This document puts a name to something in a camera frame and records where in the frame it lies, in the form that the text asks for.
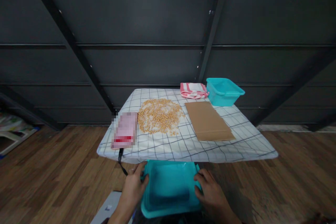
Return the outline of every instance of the teal plastic basin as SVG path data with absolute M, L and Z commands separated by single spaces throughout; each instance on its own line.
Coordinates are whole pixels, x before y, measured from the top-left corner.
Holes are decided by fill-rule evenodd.
M 143 175 L 149 174 L 149 183 L 141 201 L 141 211 L 147 218 L 193 212 L 201 209 L 195 195 L 194 162 L 148 160 Z
M 207 78 L 209 100 L 214 106 L 231 107 L 245 91 L 226 78 Z

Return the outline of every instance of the hand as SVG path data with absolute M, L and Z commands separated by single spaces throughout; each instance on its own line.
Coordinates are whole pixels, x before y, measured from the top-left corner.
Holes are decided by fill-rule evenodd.
M 141 182 L 140 177 L 143 173 L 147 162 L 143 162 L 134 166 L 126 177 L 124 188 L 119 199 L 118 206 L 112 214 L 109 223 L 124 224 L 128 223 L 131 216 L 140 202 L 145 189 L 149 182 L 149 175 L 147 174 L 144 181 Z
M 200 189 L 195 186 L 196 197 L 217 224 L 241 224 L 238 217 L 231 210 L 221 187 L 209 171 L 206 169 L 199 170 L 194 176 L 194 180 L 200 183 L 203 190 L 202 194 Z

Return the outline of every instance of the brown cardboard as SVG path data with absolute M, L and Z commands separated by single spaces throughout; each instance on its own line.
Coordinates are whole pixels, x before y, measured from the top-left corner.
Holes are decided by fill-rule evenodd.
M 230 128 L 208 101 L 185 103 L 199 141 L 234 140 Z

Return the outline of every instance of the grid pattern tablecloth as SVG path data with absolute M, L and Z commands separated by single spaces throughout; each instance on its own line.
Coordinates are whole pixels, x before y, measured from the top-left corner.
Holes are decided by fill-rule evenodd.
M 135 89 L 120 110 L 138 112 L 142 103 L 148 99 L 165 98 L 179 103 L 185 117 L 181 117 L 178 135 L 170 136 L 160 132 L 150 135 L 139 130 L 138 139 L 132 148 L 124 149 L 122 161 L 139 163 L 144 160 L 172 160 L 184 162 L 238 162 L 247 160 L 272 159 L 278 156 L 267 139 L 251 122 L 233 105 L 214 109 L 231 128 L 236 140 L 232 141 L 198 141 L 191 124 L 187 102 L 203 102 L 209 99 L 186 99 L 179 89 Z M 112 122 L 103 137 L 97 153 L 100 156 L 118 160 L 119 150 L 111 149 L 111 142 L 118 117 Z

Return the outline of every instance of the pink and white cloth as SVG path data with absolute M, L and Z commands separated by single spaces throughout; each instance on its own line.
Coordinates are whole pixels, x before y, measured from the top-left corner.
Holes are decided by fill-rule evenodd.
M 181 83 L 180 86 L 181 96 L 190 99 L 207 98 L 209 92 L 202 83 Z

